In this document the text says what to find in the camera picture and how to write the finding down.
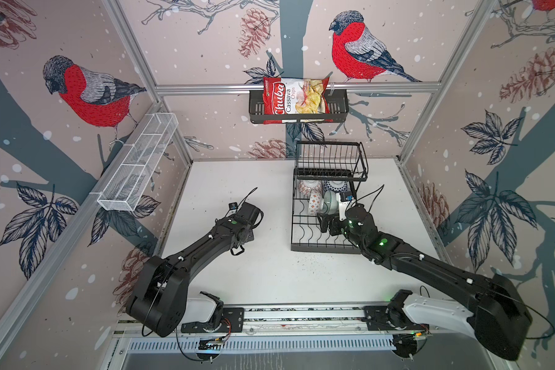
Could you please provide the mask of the orange diamond white bowl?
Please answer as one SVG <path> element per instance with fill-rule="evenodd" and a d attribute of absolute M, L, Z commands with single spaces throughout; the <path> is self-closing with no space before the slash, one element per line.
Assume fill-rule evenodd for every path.
<path fill-rule="evenodd" d="M 308 199 L 308 214 L 321 214 L 324 208 L 324 200 L 320 191 L 312 191 Z"/>

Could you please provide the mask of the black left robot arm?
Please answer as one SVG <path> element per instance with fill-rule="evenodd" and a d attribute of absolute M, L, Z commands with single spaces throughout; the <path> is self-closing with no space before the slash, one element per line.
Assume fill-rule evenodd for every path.
<path fill-rule="evenodd" d="M 254 240 L 264 213 L 244 202 L 236 213 L 215 222 L 211 230 L 183 251 L 151 257 L 126 301 L 126 313 L 160 337 L 168 336 L 185 317 L 191 281 L 225 252 L 239 255 Z"/>

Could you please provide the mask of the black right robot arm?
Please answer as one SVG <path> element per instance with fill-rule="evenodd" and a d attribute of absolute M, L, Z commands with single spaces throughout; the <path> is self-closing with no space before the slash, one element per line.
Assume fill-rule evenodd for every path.
<path fill-rule="evenodd" d="M 519 359 L 533 319 L 511 280 L 473 274 L 416 250 L 379 231 L 362 205 L 349 208 L 344 219 L 337 214 L 319 214 L 318 219 L 322 231 L 344 236 L 374 265 L 407 274 L 448 296 L 440 300 L 398 291 L 388 304 L 392 326 L 438 326 L 476 339 L 501 359 Z"/>

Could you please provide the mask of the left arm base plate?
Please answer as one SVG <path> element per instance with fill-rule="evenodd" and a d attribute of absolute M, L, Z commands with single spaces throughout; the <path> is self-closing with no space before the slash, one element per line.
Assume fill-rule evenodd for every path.
<path fill-rule="evenodd" d="M 243 308 L 217 308 L 206 322 L 184 322 L 180 325 L 181 334 L 228 334 L 241 333 L 245 320 Z"/>

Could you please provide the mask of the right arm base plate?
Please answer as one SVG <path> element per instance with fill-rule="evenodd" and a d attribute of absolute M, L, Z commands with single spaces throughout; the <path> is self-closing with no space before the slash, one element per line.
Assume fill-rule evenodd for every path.
<path fill-rule="evenodd" d="M 411 322 L 400 308 L 388 305 L 369 305 L 363 308 L 363 322 L 368 331 L 428 331 L 428 325 Z"/>

